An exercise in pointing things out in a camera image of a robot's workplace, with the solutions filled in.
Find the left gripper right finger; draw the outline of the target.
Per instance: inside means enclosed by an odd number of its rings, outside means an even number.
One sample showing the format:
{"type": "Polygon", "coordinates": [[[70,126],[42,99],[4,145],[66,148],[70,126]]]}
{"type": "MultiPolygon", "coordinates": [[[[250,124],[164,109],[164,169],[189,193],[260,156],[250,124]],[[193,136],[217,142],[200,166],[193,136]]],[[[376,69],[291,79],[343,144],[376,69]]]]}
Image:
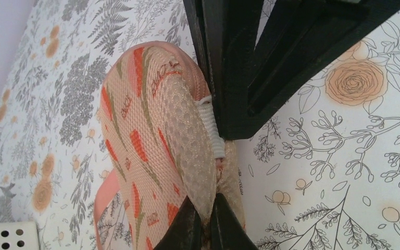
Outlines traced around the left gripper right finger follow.
{"type": "Polygon", "coordinates": [[[212,211],[210,218],[212,249],[257,250],[223,194],[216,195],[212,211]]]}

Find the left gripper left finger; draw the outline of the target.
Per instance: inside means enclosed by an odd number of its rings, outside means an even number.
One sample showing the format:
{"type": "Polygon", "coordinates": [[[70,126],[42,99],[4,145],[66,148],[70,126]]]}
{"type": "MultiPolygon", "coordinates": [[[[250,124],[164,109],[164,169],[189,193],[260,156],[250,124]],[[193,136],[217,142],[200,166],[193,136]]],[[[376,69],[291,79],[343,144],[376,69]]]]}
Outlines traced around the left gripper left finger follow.
{"type": "Polygon", "coordinates": [[[202,248],[202,222],[187,196],[171,226],[154,250],[200,250],[202,248]]]}

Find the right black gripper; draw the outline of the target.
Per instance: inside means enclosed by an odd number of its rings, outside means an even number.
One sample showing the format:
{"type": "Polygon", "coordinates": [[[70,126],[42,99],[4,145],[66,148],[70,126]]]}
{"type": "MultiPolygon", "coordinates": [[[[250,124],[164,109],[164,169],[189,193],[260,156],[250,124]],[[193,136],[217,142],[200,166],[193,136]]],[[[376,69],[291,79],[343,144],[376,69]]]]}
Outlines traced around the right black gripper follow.
{"type": "Polygon", "coordinates": [[[400,10],[400,0],[185,0],[225,140],[252,137],[311,77],[400,10]]]}

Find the pink floral laundry bag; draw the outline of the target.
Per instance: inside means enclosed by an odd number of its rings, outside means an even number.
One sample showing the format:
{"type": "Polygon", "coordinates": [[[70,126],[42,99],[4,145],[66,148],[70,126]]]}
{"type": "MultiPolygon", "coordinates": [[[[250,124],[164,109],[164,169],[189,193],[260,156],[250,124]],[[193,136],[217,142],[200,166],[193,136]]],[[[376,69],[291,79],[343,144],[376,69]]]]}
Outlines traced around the pink floral laundry bag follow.
{"type": "Polygon", "coordinates": [[[202,71],[174,44],[138,44],[115,62],[98,111],[113,165],[95,199],[98,249],[154,249],[186,198],[208,225],[221,193],[246,225],[236,145],[212,108],[202,71]]]}

